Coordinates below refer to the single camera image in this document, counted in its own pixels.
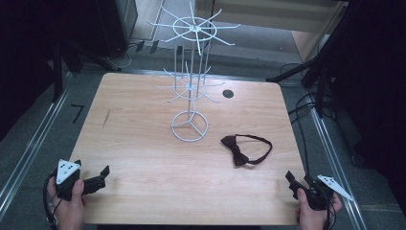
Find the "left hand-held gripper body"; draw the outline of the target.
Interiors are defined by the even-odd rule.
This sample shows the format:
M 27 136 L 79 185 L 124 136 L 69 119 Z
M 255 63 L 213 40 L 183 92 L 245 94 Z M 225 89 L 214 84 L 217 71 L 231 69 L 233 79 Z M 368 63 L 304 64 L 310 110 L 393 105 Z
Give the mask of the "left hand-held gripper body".
M 81 161 L 70 162 L 60 159 L 56 168 L 56 196 L 66 201 L 72 200 L 74 185 L 80 177 Z

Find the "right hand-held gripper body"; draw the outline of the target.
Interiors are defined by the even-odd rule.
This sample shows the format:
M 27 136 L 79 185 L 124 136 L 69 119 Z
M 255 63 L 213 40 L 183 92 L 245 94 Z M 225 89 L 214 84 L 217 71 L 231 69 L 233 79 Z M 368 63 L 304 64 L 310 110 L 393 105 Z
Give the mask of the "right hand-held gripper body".
M 327 210 L 334 193 L 341 195 L 350 201 L 354 201 L 353 196 L 350 195 L 333 177 L 319 174 L 314 180 L 316 182 L 314 189 L 304 189 L 308 205 L 311 209 L 316 211 Z

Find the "dark red bow tie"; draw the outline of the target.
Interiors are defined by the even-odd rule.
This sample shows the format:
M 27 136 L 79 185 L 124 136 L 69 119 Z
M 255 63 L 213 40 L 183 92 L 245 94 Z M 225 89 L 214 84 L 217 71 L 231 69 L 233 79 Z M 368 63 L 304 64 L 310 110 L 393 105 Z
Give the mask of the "dark red bow tie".
M 247 138 L 257 140 L 257 141 L 261 141 L 261 142 L 267 144 L 269 146 L 269 149 L 260 158 L 258 158 L 256 160 L 250 160 L 248 156 L 246 156 L 245 154 L 243 154 L 241 152 L 241 150 L 237 144 L 237 137 L 247 137 Z M 236 167 L 244 166 L 246 164 L 257 165 L 257 164 L 261 163 L 263 160 L 265 160 L 267 158 L 267 156 L 269 155 L 269 153 L 271 152 L 271 150 L 273 148 L 273 145 L 270 141 L 268 141 L 262 137 L 258 137 L 255 135 L 249 135 L 249 134 L 228 135 L 228 136 L 223 137 L 220 140 L 220 142 L 231 151 L 231 153 L 233 155 L 234 164 Z

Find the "white wire display rack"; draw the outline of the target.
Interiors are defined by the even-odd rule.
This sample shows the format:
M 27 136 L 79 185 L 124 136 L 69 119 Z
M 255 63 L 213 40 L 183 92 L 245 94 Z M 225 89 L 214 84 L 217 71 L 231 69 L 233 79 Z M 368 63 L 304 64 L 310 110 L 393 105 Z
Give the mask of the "white wire display rack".
M 170 103 L 178 100 L 187 103 L 187 108 L 172 118 L 170 130 L 177 139 L 191 143 L 203 139 L 209 130 L 207 118 L 196 108 L 197 101 L 205 98 L 216 103 L 216 100 L 208 94 L 209 88 L 223 85 L 223 82 L 211 84 L 206 81 L 207 74 L 211 71 L 208 64 L 211 43 L 215 40 L 227 46 L 234 46 L 234 43 L 221 39 L 217 34 L 220 30 L 238 28 L 238 25 L 216 26 L 213 20 L 222 10 L 209 18 L 202 18 L 194 13 L 192 2 L 189 3 L 189 7 L 191 11 L 189 15 L 178 16 L 161 5 L 160 10 L 170 15 L 173 21 L 170 23 L 148 21 L 148 24 L 173 31 L 173 36 L 165 39 L 165 43 L 180 40 L 192 46 L 189 59 L 186 59 L 183 46 L 178 46 L 174 50 L 173 71 L 164 70 L 172 78 L 172 84 L 161 85 L 161 88 L 166 87 L 174 93 L 174 97 L 169 100 Z

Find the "person's right hand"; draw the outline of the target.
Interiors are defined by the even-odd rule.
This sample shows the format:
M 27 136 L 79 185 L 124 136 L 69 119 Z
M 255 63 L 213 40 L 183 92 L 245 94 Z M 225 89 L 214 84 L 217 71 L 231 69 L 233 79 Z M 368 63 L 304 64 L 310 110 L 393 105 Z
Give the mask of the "person's right hand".
M 337 194 L 333 194 L 329 211 L 315 211 L 311 209 L 303 189 L 298 190 L 298 201 L 299 206 L 295 210 L 295 218 L 299 223 L 300 230 L 327 230 L 331 225 L 334 215 L 343 208 L 343 204 Z

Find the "person's left hand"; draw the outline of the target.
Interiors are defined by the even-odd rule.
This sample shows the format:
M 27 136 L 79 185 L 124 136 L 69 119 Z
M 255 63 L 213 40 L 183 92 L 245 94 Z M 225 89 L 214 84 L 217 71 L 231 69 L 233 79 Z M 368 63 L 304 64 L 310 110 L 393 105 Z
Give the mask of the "person's left hand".
M 58 230 L 83 230 L 84 198 L 82 197 L 84 182 L 79 179 L 72 189 L 70 201 L 59 199 L 56 195 L 56 178 L 52 176 L 47 185 L 47 192 L 55 205 L 54 215 Z

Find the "black tripod stand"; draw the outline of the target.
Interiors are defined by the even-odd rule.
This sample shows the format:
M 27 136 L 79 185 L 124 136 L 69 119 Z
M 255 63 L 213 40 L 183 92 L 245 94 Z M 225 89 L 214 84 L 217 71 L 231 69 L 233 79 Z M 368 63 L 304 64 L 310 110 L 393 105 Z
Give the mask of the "black tripod stand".
M 54 59 L 53 59 L 53 78 L 54 78 L 54 96 L 52 102 L 55 103 L 62 94 L 62 61 L 65 61 L 68 68 L 76 73 L 79 73 L 82 69 L 82 64 L 79 61 L 78 54 L 83 54 L 90 58 L 92 61 L 96 62 L 99 66 L 106 70 L 113 72 L 120 72 L 121 67 L 114 67 L 112 64 L 107 63 L 98 57 L 95 53 L 85 49 L 83 46 L 79 45 L 77 42 L 58 38 L 54 45 Z
M 309 88 L 315 82 L 318 82 L 318 88 L 315 98 L 315 109 L 320 117 L 323 117 L 323 97 L 326 91 L 325 87 L 327 85 L 327 75 L 330 73 L 331 70 L 331 68 L 328 66 L 328 63 L 332 59 L 334 50 L 338 47 L 338 43 L 343 31 L 347 28 L 352 18 L 352 3 L 350 3 L 349 0 L 345 0 L 343 6 L 345 10 L 342 18 L 339 20 L 338 24 L 335 26 L 334 30 L 328 37 L 326 43 L 314 58 L 283 74 L 280 74 L 273 78 L 265 79 L 267 82 L 279 83 L 280 81 L 286 80 L 291 76 L 302 73 L 304 70 L 306 70 L 306 74 L 304 75 L 301 84 L 302 87 Z

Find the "dark cabinet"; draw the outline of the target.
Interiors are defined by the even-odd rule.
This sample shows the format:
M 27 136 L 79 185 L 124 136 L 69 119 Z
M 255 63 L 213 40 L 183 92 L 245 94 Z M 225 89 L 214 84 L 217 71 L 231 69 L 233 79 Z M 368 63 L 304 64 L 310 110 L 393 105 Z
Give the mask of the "dark cabinet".
M 135 0 L 96 0 L 101 20 L 101 54 L 114 57 L 127 49 L 138 18 Z

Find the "beige wooden cabinet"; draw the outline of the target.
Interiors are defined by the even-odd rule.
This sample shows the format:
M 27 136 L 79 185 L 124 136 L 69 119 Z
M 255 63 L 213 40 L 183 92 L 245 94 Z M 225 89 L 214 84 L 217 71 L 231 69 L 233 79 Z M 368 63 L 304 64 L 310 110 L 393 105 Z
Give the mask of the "beige wooden cabinet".
M 315 56 L 346 6 L 344 0 L 195 0 L 201 17 L 221 10 L 216 21 L 291 31 L 302 61 Z

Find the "metal floor rail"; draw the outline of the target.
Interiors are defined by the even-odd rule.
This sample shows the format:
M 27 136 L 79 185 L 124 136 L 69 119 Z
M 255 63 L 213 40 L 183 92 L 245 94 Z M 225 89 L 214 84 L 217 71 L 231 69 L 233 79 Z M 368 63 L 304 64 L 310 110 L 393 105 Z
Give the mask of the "metal floor rail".
M 368 230 L 366 222 L 363 219 L 363 215 L 356 200 L 356 196 L 353 193 L 353 190 L 349 184 L 348 177 L 344 172 L 336 149 L 332 143 L 332 139 L 330 138 L 330 135 L 327 131 L 326 124 L 324 120 L 319 117 L 315 109 L 311 111 L 311 116 L 314 125 L 316 126 L 319 133 L 334 178 L 344 188 L 344 190 L 350 196 L 352 196 L 352 199 L 343 197 L 345 208 L 348 212 L 352 228 L 353 230 Z
M 24 144 L 24 149 L 18 157 L 18 160 L 13 164 L 11 173 L 7 176 L 5 183 L 0 187 L 0 219 L 7 213 L 27 171 L 36 158 L 39 148 L 66 101 L 67 95 L 71 90 L 73 78 L 74 76 L 71 72 L 68 72 L 62 77 L 64 86 L 62 87 L 61 95 L 54 103 L 50 103 L 47 106 L 46 113 L 39 121 L 34 134 Z

